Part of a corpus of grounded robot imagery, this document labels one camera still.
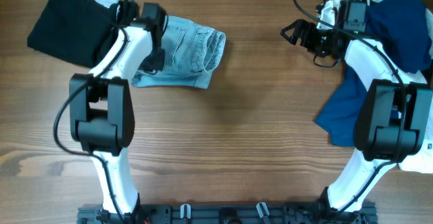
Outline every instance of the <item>black mounting bracket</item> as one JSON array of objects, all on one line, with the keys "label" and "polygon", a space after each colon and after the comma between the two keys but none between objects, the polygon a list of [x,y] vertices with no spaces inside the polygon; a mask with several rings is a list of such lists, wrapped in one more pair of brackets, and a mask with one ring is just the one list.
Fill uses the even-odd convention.
[{"label": "black mounting bracket", "polygon": [[[141,205],[145,218],[140,223],[128,224],[318,224],[325,219],[315,221],[312,211],[314,202],[291,202],[286,204],[266,205],[222,205],[222,206],[182,206]],[[101,207],[80,208],[77,224],[102,224]],[[377,224],[378,216],[374,203],[366,202],[362,209],[353,213],[350,220],[344,215],[329,224]]]},{"label": "black mounting bracket", "polygon": [[141,17],[131,22],[132,27],[142,28],[152,34],[152,53],[140,65],[140,69],[145,72],[162,71],[164,68],[165,50],[161,46],[168,25],[165,22],[166,12],[157,3],[144,3]]},{"label": "black mounting bracket", "polygon": [[[323,6],[324,4],[316,6],[317,13],[321,13]],[[373,35],[365,33],[364,17],[367,6],[367,0],[342,0],[334,25],[347,32],[356,33],[359,37],[374,39]],[[317,29],[316,25],[299,19],[283,28],[280,35],[292,45],[296,45],[298,38],[301,39],[300,45],[315,54],[313,62],[316,66],[332,68],[344,58],[352,38],[334,29]],[[292,29],[294,30],[293,34],[291,36],[286,35],[287,31]],[[315,62],[317,57],[324,58],[328,55],[336,59],[331,66],[324,66]]]},{"label": "black mounting bracket", "polygon": [[[128,80],[100,79],[91,74],[74,74],[69,92],[87,86],[70,102],[70,133],[86,152],[111,152],[118,156],[134,136],[135,119]],[[90,103],[107,100],[107,110]]]},{"label": "black mounting bracket", "polygon": [[[396,141],[401,120],[400,85],[373,79],[355,125],[355,147],[366,160],[391,160],[396,154]],[[433,91],[428,85],[410,83],[406,86],[407,105],[405,128],[398,162],[421,149]]]}]

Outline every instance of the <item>wooden table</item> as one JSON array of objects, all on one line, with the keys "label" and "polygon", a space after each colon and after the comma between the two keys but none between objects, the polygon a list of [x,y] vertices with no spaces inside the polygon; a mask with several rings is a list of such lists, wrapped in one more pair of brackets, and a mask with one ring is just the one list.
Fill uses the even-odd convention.
[{"label": "wooden table", "polygon": [[[336,179],[353,149],[332,146],[314,119],[343,67],[318,68],[279,36],[306,19],[292,0],[144,1],[225,32],[227,44],[209,89],[132,89],[129,158],[143,203],[311,201]],[[311,12],[320,2],[300,1]],[[52,137],[70,77],[87,69],[26,46],[46,3],[0,0],[0,223],[75,223],[78,207],[102,201],[91,161]],[[68,117],[61,140],[79,149]],[[431,175],[394,169],[368,199],[380,223],[431,223],[432,184]]]}]

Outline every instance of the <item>light blue denim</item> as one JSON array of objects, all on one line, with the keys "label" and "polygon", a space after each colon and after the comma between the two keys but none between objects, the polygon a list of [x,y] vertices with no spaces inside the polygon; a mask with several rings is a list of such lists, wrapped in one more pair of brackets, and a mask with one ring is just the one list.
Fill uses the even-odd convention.
[{"label": "light blue denim", "polygon": [[163,71],[150,75],[138,70],[131,84],[136,87],[185,85],[206,89],[224,52],[225,34],[191,20],[170,16],[162,48]]}]

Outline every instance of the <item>cable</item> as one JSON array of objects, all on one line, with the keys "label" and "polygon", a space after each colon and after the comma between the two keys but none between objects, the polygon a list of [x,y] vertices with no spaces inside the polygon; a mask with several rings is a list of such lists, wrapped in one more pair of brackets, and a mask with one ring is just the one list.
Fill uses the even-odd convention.
[{"label": "cable", "polygon": [[100,72],[98,75],[95,76],[96,78],[100,78],[102,75],[104,75],[106,72],[108,72],[111,69],[113,64],[116,62],[116,60],[119,58],[119,56],[122,54],[123,50],[127,46],[127,43],[128,43],[127,32],[124,30],[124,28],[122,26],[118,26],[118,29],[123,32],[123,36],[124,36],[122,46],[117,51],[116,55],[113,57],[113,59],[110,61],[110,63],[108,63],[108,65],[102,70],[102,72]]},{"label": "cable", "polygon": [[162,31],[162,36],[164,36],[165,30],[167,30],[167,26],[168,26],[168,15],[165,15],[165,16],[167,17],[167,19],[165,21],[164,30]]},{"label": "cable", "polygon": [[311,15],[310,13],[308,13],[307,11],[303,10],[297,0],[293,0],[295,6],[299,9],[299,11],[301,11],[303,14],[305,14],[307,17],[311,18],[314,21],[317,21],[321,24],[324,24],[330,28],[333,28],[334,30],[337,30],[338,32],[341,32],[343,34],[346,34],[360,42],[362,42],[363,44],[365,44],[366,46],[372,48],[377,54],[379,54],[387,63],[387,65],[389,66],[389,68],[392,71],[392,74],[396,77],[399,85],[400,85],[400,91],[401,91],[401,123],[400,123],[400,127],[398,128],[398,137],[397,137],[397,146],[396,146],[396,152],[394,153],[394,157],[391,159],[391,161],[389,162],[384,162],[382,164],[380,164],[378,167],[376,167],[374,169],[374,172],[372,174],[372,176],[367,180],[367,183],[364,185],[364,187],[361,189],[361,191],[354,196],[354,198],[348,203],[346,204],[342,209],[340,209],[333,217],[329,218],[324,224],[329,223],[330,221],[334,220],[337,216],[341,215],[341,213],[343,213],[347,208],[349,208],[353,203],[357,202],[358,199],[364,194],[365,190],[367,190],[367,188],[370,186],[371,182],[373,182],[373,180],[375,179],[376,175],[379,174],[380,170],[384,167],[384,166],[388,166],[391,164],[394,164],[396,162],[398,162],[398,159],[400,157],[400,151],[401,151],[401,141],[403,139],[403,131],[405,128],[405,119],[406,119],[406,90],[405,90],[405,85],[403,83],[403,81],[401,80],[401,77],[398,75],[398,70],[396,70],[394,68],[394,66],[392,65],[391,61],[386,57],[385,54],[383,54],[377,46],[373,46],[372,44],[368,43],[366,40],[358,37],[357,35],[355,35],[354,33],[342,30],[341,28],[338,28],[334,25],[331,25],[327,22],[324,22],[316,17],[314,17],[313,15]]}]

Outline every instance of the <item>black cable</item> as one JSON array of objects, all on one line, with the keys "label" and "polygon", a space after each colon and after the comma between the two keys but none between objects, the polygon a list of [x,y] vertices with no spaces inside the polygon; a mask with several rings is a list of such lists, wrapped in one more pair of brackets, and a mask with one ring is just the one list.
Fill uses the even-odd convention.
[{"label": "black cable", "polygon": [[336,66],[341,61],[341,59],[337,59],[331,66],[326,66],[326,65],[316,63],[316,58],[317,58],[317,55],[315,55],[315,57],[313,58],[313,63],[314,63],[314,65],[321,67],[321,68],[333,68],[334,66]]},{"label": "black cable", "polygon": [[389,66],[389,68],[392,71],[392,74],[396,77],[399,85],[400,85],[400,91],[401,91],[401,123],[400,123],[400,127],[398,128],[398,137],[397,137],[397,146],[396,146],[396,152],[394,153],[394,157],[393,159],[391,159],[391,161],[389,162],[384,162],[382,164],[380,164],[378,167],[376,167],[374,169],[374,172],[372,174],[372,176],[368,179],[367,183],[364,185],[364,187],[361,189],[361,191],[354,196],[354,198],[348,203],[346,204],[342,209],[340,209],[333,217],[331,217],[330,219],[328,219],[325,223],[329,223],[330,221],[334,220],[337,216],[341,215],[341,213],[343,213],[347,208],[349,208],[353,203],[357,202],[358,199],[363,195],[363,193],[365,192],[365,190],[367,190],[367,188],[370,186],[371,182],[373,182],[373,180],[375,179],[376,175],[380,172],[380,170],[384,167],[384,166],[388,166],[391,164],[394,164],[396,162],[398,162],[398,159],[400,157],[400,151],[401,151],[401,141],[403,139],[403,131],[405,129],[405,118],[406,118],[406,90],[405,90],[405,85],[403,83],[403,81],[401,80],[401,77],[398,75],[398,70],[396,70],[394,68],[394,66],[392,65],[391,61],[386,57],[385,54],[383,54],[377,46],[373,46],[372,44],[368,43],[367,41],[365,41],[364,39],[358,37],[357,35],[355,35],[352,32],[348,32],[345,30],[342,30],[341,28],[338,28],[334,25],[331,25],[327,22],[324,22],[316,17],[314,17],[313,15],[311,15],[310,13],[308,13],[307,11],[303,10],[297,0],[293,0],[295,6],[299,9],[299,11],[301,11],[303,14],[305,14],[307,17],[311,18],[314,21],[317,21],[321,24],[324,24],[328,27],[333,28],[334,30],[337,30],[338,32],[341,32],[343,34],[346,34],[356,40],[359,40],[360,42],[364,43],[366,46],[372,48],[377,54],[379,54],[387,63],[387,65]]},{"label": "black cable", "polygon": [[162,36],[164,36],[164,34],[165,34],[165,30],[167,30],[167,26],[168,26],[168,15],[165,15],[166,16],[166,21],[165,21],[165,25],[164,25],[164,30],[162,31]]},{"label": "black cable", "polygon": [[[116,62],[116,60],[119,58],[119,56],[122,54],[122,52],[124,51],[125,47],[127,46],[128,43],[128,34],[127,32],[124,30],[124,28],[122,26],[117,25],[116,23],[113,23],[112,21],[110,21],[109,19],[107,19],[108,22],[111,23],[111,25],[113,25],[113,27],[115,27],[117,30],[121,30],[123,35],[124,35],[124,39],[123,39],[123,43],[122,46],[120,47],[120,49],[117,51],[116,55],[113,57],[113,59],[108,63],[108,65],[95,77],[96,78],[100,78],[102,75],[104,75],[106,72],[108,72],[111,69],[111,66]],[[60,108],[55,120],[54,120],[54,126],[53,126],[53,136],[54,136],[54,141],[55,143],[59,146],[59,148],[61,148],[63,151],[69,153],[69,154],[73,154],[76,156],[89,156],[89,157],[94,157],[96,159],[98,159],[101,162],[102,168],[104,169],[104,173],[106,176],[106,182],[107,182],[107,187],[108,187],[108,192],[110,194],[110,198],[111,201],[113,203],[114,209],[116,210],[116,213],[118,215],[118,218],[120,219],[120,222],[122,224],[126,224],[123,217],[122,217],[122,213],[120,212],[120,209],[117,205],[117,201],[116,201],[116,196],[114,195],[114,191],[113,191],[113,187],[112,187],[112,183],[110,180],[110,173],[108,172],[108,167],[107,167],[107,162],[101,158],[100,156],[96,156],[93,153],[88,153],[88,152],[75,152],[72,150],[69,150],[68,148],[66,148],[59,140],[58,137],[58,127],[59,127],[59,123],[60,123],[60,119],[62,117],[62,114],[64,113],[65,109],[68,107],[68,105],[70,104],[70,102],[83,90],[88,86],[88,81],[86,81],[85,83],[83,83],[79,88],[77,88],[72,94],[69,95],[68,99],[63,103],[62,107]]]}]

